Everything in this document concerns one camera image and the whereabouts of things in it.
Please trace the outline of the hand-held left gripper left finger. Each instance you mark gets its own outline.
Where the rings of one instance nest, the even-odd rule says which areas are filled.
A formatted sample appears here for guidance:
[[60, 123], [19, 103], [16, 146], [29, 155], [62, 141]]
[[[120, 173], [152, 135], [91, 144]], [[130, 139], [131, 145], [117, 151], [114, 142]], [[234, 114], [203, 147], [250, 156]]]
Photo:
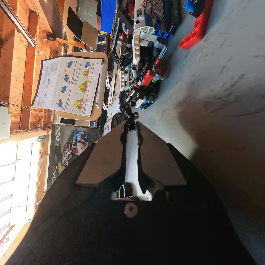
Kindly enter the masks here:
[[123, 121], [95, 145], [76, 184], [117, 191], [125, 182], [128, 121]]

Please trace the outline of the black toy set box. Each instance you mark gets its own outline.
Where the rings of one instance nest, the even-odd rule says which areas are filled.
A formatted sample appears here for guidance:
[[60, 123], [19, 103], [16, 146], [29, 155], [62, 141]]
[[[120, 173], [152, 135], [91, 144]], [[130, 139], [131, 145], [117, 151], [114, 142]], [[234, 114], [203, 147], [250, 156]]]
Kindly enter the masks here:
[[61, 172], [102, 135], [101, 128], [52, 124], [47, 190]]

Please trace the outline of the grey axle with black connectors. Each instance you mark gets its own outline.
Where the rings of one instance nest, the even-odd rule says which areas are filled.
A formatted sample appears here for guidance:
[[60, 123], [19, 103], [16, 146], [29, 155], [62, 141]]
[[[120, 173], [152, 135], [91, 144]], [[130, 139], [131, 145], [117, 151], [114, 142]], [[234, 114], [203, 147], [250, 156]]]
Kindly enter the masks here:
[[128, 132], [135, 131], [136, 130], [136, 125], [135, 125], [135, 120], [139, 118], [138, 112], [132, 112], [131, 106], [129, 104], [120, 106], [120, 111], [122, 113], [126, 114], [126, 128], [128, 129]]

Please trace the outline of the toy brick race car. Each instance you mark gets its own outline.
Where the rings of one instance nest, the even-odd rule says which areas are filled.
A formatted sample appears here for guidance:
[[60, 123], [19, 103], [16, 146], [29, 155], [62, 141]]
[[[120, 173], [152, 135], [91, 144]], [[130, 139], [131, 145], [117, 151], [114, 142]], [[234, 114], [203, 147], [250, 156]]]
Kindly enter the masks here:
[[117, 70], [107, 103], [109, 118], [122, 105], [143, 110], [153, 104], [164, 80], [161, 60], [180, 24], [180, 2], [114, 1], [110, 56]]

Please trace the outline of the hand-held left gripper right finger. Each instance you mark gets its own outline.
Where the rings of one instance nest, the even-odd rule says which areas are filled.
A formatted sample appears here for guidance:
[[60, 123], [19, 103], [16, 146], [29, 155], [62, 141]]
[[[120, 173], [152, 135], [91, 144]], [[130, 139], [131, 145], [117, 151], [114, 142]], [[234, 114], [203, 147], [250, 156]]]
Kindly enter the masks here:
[[187, 182], [168, 144], [141, 122], [136, 122], [138, 182], [143, 193], [185, 187]]

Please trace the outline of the black beam with red elbow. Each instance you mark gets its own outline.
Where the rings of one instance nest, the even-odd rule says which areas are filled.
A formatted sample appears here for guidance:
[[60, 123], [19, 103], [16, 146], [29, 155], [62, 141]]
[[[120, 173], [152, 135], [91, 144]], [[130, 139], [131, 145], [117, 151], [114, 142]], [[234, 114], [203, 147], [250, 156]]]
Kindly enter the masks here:
[[193, 31], [181, 40], [180, 48], [187, 50], [204, 38], [213, 2], [213, 0], [186, 0], [184, 2], [183, 8], [189, 11], [189, 14], [196, 19]]

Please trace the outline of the printed instruction sheet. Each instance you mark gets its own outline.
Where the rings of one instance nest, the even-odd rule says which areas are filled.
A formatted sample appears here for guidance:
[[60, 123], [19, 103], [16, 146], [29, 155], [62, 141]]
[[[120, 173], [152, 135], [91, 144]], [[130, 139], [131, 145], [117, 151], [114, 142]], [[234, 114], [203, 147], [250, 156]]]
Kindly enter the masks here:
[[42, 60], [31, 106], [84, 117], [102, 110], [106, 63], [95, 54]]

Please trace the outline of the blue plastic bin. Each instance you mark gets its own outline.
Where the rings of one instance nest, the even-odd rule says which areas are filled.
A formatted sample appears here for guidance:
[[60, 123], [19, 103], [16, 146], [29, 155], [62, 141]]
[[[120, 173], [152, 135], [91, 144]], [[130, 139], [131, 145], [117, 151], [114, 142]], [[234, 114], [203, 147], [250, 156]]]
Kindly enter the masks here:
[[117, 0], [101, 0], [101, 31], [111, 34]]

